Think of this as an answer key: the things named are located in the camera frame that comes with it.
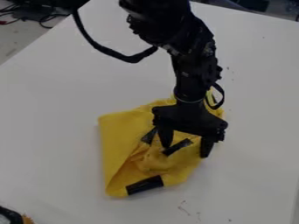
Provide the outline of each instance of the black strap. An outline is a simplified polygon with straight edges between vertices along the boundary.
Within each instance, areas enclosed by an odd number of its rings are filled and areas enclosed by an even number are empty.
[[[147,50],[134,54],[132,56],[124,55],[120,52],[117,52],[115,50],[112,50],[104,45],[100,45],[99,43],[95,42],[92,37],[89,36],[87,31],[84,28],[84,25],[82,24],[80,15],[78,10],[73,11],[73,20],[75,21],[76,25],[78,26],[80,32],[82,33],[83,37],[87,40],[87,42],[93,46],[96,50],[100,51],[101,53],[104,53],[108,56],[111,56],[113,58],[128,62],[128,63],[138,63],[139,61],[143,60],[146,57],[149,57],[152,53],[155,53],[157,51],[156,46],[152,46],[148,48]]]
[[[219,108],[223,105],[223,103],[224,103],[224,101],[225,101],[225,92],[224,92],[223,88],[222,88],[220,85],[218,85],[217,83],[214,83],[213,87],[214,87],[218,92],[220,92],[220,93],[222,94],[222,99],[221,99],[221,101],[220,101],[219,103],[213,105],[213,106],[212,106],[211,103],[209,102],[209,99],[207,98],[207,96],[205,96],[205,101],[206,101],[206,104],[209,106],[209,108],[215,110],[215,109],[219,109]]]

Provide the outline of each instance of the black cable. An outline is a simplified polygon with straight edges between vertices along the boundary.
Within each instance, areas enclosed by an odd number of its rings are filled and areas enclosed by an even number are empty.
[[[50,20],[53,20],[55,18],[58,18],[58,17],[68,17],[70,14],[59,14],[59,13],[56,13],[56,14],[49,14],[45,17],[42,17],[38,22],[39,24],[46,28],[46,29],[52,29],[53,27],[52,26],[47,26],[47,25],[44,25],[45,22],[48,22]]]
[[[4,17],[4,16],[7,16],[7,15],[11,15],[11,14],[13,14],[13,12],[7,12],[7,13],[4,13],[4,14],[1,14],[0,15],[0,18],[1,17]],[[13,24],[13,23],[16,23],[17,21],[19,21],[21,18],[17,18],[17,19],[15,19],[15,20],[12,20],[12,21],[9,21],[9,22],[5,22],[5,23],[1,23],[0,25],[11,25],[11,24]]]
[[[128,63],[138,63],[139,61],[143,60],[146,57],[149,57],[152,53],[155,53],[157,51],[156,46],[152,46],[148,48],[147,50],[134,54],[132,56],[124,55],[120,52],[117,52],[115,50],[112,50],[104,45],[100,45],[99,43],[95,42],[92,37],[89,36],[87,31],[84,28],[84,25],[82,24],[79,12],[77,10],[73,11],[73,20],[75,21],[76,25],[78,26],[78,29],[80,30],[83,37],[87,40],[87,42],[94,47],[94,49],[98,50],[101,53],[104,53],[110,57],[113,57],[115,59],[119,59]]]
[[[16,8],[16,6],[17,6],[16,4],[11,4],[11,5],[9,5],[9,6],[5,7],[5,8],[2,8],[0,10],[0,12],[1,13],[2,12],[10,12],[10,11],[14,10]]]

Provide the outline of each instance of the yellow cloth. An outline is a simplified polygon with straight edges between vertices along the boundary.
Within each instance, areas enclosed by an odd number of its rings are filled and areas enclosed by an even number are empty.
[[[207,96],[209,102],[212,102],[211,92]],[[130,111],[99,118],[105,188],[108,195],[126,197],[126,186],[157,175],[161,176],[164,186],[177,185],[186,181],[198,166],[200,136],[175,131],[172,145],[186,138],[193,143],[169,157],[162,153],[163,147],[157,135],[151,145],[141,142],[141,138],[154,128],[151,109],[175,103],[175,99],[154,101]],[[210,113],[220,118],[223,116],[221,108],[211,110],[206,105],[205,107]]]

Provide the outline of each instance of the black object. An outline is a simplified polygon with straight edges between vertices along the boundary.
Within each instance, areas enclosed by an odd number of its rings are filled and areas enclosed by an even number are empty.
[[[20,5],[18,9],[13,12],[12,16],[14,18],[39,22],[45,16],[52,14],[53,11],[54,9],[52,7],[25,3]]]
[[[0,214],[4,216],[10,222],[10,224],[23,224],[22,215],[19,213],[0,206]]]
[[[167,50],[177,77],[177,104],[153,108],[154,125],[165,151],[171,148],[174,130],[202,136],[200,156],[206,158],[214,143],[223,141],[227,122],[209,113],[204,104],[206,91],[215,87],[224,103],[224,91],[216,84],[222,68],[215,57],[213,34],[191,13],[188,0],[121,0],[129,12],[134,34],[153,46]]]
[[[139,182],[134,183],[133,185],[127,185],[128,195],[135,193],[145,192],[154,188],[164,186],[161,176],[155,176],[153,178],[147,178]]]
[[[65,9],[79,9],[89,0],[11,0],[16,4],[30,4],[36,6],[61,7]]]
[[[55,18],[59,18],[59,17],[68,17],[69,14],[59,14],[59,13],[55,13],[55,14],[49,14],[49,15],[46,15],[45,17],[42,17],[38,22],[40,24],[40,26],[46,28],[46,29],[52,29],[53,27],[52,26],[47,26],[45,25],[44,23],[46,22],[49,22]]]
[[[179,151],[180,149],[184,148],[184,147],[187,147],[189,145],[192,144],[192,141],[189,140],[188,138],[184,139],[183,141],[179,142],[179,143],[176,143],[174,145],[172,145],[171,147],[165,149],[163,151],[163,154],[168,157],[170,156],[171,154],[175,153],[176,151]]]
[[[128,62],[128,63],[138,63],[139,61],[143,60],[146,57],[149,57],[152,53],[157,51],[157,47],[156,46],[152,46],[149,49],[134,54],[132,56],[127,56],[124,55],[120,52],[114,51],[104,45],[100,45],[99,43],[95,42],[94,39],[92,39],[92,37],[89,36],[89,34],[87,33],[87,31],[84,28],[84,25],[82,24],[80,15],[78,10],[74,10],[73,11],[73,20],[75,21],[76,25],[78,26],[81,34],[83,35],[83,37],[87,40],[87,42],[94,47],[94,49],[98,50],[101,53],[105,53],[106,55],[109,55],[110,57]]]
[[[266,11],[269,1],[264,0],[233,0],[235,3],[251,11]]]

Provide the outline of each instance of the white table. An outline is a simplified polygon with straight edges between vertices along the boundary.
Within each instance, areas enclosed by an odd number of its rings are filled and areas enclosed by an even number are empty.
[[[298,24],[201,4],[193,11],[216,35],[230,126],[189,180],[127,199],[105,195],[97,117],[168,97],[174,74],[163,50],[137,65],[96,52],[70,17],[0,67],[2,205],[45,224],[291,222]],[[80,13],[101,43],[125,53],[147,46],[116,1],[93,0]]]

